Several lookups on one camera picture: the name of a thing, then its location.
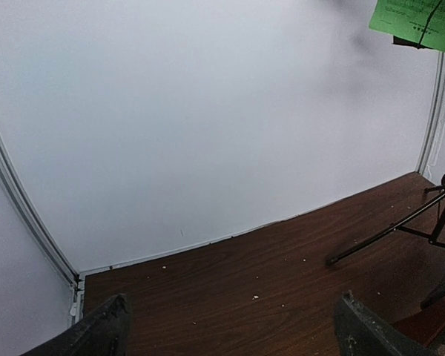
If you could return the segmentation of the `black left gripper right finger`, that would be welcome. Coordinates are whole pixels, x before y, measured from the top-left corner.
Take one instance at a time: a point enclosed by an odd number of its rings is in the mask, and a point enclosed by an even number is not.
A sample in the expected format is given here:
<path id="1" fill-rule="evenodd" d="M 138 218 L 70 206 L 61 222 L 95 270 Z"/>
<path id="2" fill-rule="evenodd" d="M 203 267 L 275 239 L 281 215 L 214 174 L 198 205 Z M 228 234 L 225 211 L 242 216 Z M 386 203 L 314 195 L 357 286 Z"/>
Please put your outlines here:
<path id="1" fill-rule="evenodd" d="M 334 333 L 341 355 L 435 355 L 401 334 L 373 311 L 345 293 L 334 308 Z"/>

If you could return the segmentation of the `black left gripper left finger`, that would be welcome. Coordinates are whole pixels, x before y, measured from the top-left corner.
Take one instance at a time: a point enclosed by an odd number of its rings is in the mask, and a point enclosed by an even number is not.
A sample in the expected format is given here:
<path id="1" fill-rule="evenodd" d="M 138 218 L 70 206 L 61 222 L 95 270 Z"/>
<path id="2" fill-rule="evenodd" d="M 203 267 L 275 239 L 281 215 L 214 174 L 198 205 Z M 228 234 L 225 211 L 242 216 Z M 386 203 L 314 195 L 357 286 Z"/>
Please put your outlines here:
<path id="1" fill-rule="evenodd" d="M 130 325 L 130 303 L 125 294 L 116 294 L 65 332 L 25 354 L 125 355 Z"/>

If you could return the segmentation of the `dark red wooden metronome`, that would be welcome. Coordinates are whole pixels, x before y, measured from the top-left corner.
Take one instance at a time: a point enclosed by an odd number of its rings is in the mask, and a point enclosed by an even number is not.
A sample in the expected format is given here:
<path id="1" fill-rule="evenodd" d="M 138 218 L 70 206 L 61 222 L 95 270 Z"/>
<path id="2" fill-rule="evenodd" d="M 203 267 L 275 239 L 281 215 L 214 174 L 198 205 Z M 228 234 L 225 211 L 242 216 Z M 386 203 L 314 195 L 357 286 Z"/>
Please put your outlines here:
<path id="1" fill-rule="evenodd" d="M 431 346 L 445 331 L 445 297 L 410 317 L 393 324 L 401 334 L 423 346 Z"/>

